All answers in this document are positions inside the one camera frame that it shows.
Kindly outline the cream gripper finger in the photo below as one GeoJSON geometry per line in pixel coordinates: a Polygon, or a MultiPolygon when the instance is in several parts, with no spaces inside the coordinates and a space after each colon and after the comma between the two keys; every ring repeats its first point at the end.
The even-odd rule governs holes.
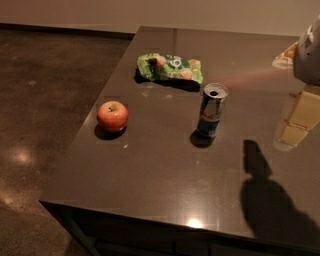
{"type": "Polygon", "coordinates": [[[320,122],[320,87],[307,85],[298,95],[278,140],[297,146],[320,122]]]}

